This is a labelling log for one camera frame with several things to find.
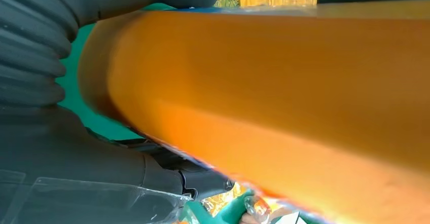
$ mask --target orange cylinder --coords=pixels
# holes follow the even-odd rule
[[[81,91],[103,114],[328,220],[427,223],[430,20],[411,7],[429,4],[346,7],[104,21],[81,58]]]

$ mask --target teal surface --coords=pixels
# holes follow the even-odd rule
[[[170,10],[172,7],[164,4],[153,4],[145,8],[145,10]],[[66,66],[67,74],[63,78],[59,78],[57,83],[65,88],[66,98],[60,103],[61,106],[69,108],[81,118],[84,125],[91,128],[97,134],[100,134],[108,139],[121,140],[140,138],[140,136],[131,132],[126,127],[98,115],[93,112],[82,100],[78,88],[78,63],[85,41],[88,38],[94,25],[88,25],[79,30],[77,39],[72,44],[71,55],[62,60]]]

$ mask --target black plastic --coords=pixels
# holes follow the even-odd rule
[[[184,194],[196,201],[219,195],[233,189],[234,181],[226,176],[201,168],[191,162],[180,166],[184,183]]]
[[[65,75],[59,59],[70,54],[79,27],[159,1],[182,8],[216,0],[0,0],[0,171],[26,176],[13,203],[25,199],[26,186],[39,177],[182,193],[177,172],[93,137],[74,113],[57,106],[64,99],[55,83]],[[17,211],[9,209],[5,223]]]

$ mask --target hand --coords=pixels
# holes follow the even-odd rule
[[[255,220],[252,215],[245,213],[243,214],[239,224],[260,224],[260,223],[258,223],[258,221]]]

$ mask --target black flexible duct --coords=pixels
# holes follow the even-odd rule
[[[95,139],[75,114],[57,106],[64,90],[55,79],[65,75],[59,59],[70,54],[79,27],[151,3],[184,8],[215,1],[0,0],[0,171],[26,174],[29,186],[42,176],[181,194],[178,173]]]

